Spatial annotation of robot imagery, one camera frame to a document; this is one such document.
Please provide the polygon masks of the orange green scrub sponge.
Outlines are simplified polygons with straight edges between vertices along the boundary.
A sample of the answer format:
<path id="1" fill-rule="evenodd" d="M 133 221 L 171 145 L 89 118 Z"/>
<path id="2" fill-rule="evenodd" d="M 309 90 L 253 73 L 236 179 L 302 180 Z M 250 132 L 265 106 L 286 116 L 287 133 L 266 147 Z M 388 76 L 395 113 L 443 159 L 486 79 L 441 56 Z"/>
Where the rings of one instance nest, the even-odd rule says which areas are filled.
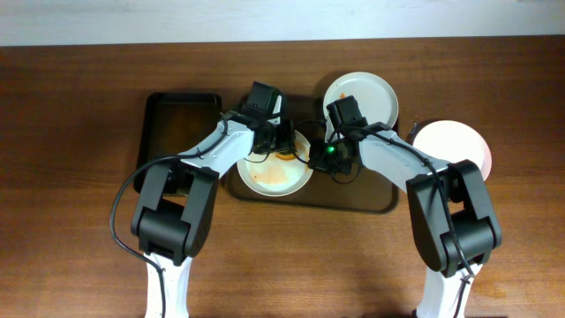
<path id="1" fill-rule="evenodd" d="M 294 155 L 293 152 L 291 151 L 281 151 L 281 152 L 276 152 L 275 156 L 283 161 L 290 161 L 290 160 L 295 160 L 296 156 Z"/>

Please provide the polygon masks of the white plate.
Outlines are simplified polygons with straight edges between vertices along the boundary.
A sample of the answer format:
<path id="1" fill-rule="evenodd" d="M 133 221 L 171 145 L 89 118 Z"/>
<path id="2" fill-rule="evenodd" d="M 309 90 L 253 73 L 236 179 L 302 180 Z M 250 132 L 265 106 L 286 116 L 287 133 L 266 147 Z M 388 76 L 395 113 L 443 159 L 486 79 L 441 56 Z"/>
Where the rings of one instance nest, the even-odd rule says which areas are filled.
<path id="1" fill-rule="evenodd" d="M 327 106 L 335 100 L 352 95 L 361 114 L 369 124 L 396 124 L 399 105 L 393 88 L 381 77 L 370 72 L 350 72 L 336 79 L 323 98 L 323 116 L 329 119 Z"/>
<path id="2" fill-rule="evenodd" d="M 295 131 L 295 160 L 283 161 L 275 156 L 251 153 L 237 162 L 237 172 L 252 191 L 267 197 L 282 197 L 298 191 L 310 179 L 313 170 L 307 166 L 310 142 Z"/>

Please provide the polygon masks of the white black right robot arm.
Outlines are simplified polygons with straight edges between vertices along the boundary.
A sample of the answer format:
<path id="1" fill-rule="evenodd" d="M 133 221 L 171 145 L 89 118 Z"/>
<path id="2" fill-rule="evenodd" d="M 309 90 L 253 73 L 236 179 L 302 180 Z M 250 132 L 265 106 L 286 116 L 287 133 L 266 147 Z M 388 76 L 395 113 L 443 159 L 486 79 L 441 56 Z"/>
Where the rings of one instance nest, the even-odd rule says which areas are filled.
<path id="1" fill-rule="evenodd" d="M 415 317 L 462 317 L 472 284 L 502 230 L 479 167 L 428 155 L 382 122 L 368 123 L 347 96 L 326 107 L 328 140 L 315 141 L 309 167 L 330 176 L 351 166 L 372 170 L 406 193 L 418 254 L 426 265 L 423 297 Z"/>

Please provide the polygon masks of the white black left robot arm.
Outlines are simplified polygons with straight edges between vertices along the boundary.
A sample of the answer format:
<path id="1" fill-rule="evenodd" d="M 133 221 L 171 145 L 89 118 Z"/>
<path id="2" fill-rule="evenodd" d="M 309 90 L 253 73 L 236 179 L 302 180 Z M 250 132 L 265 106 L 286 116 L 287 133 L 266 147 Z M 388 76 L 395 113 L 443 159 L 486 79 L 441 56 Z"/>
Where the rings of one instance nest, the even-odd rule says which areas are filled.
<path id="1" fill-rule="evenodd" d="M 220 178 L 250 154 L 290 148 L 286 106 L 279 89 L 255 82 L 198 145 L 141 167 L 146 176 L 131 232 L 147 264 L 148 317 L 188 316 L 190 267 L 210 231 Z"/>

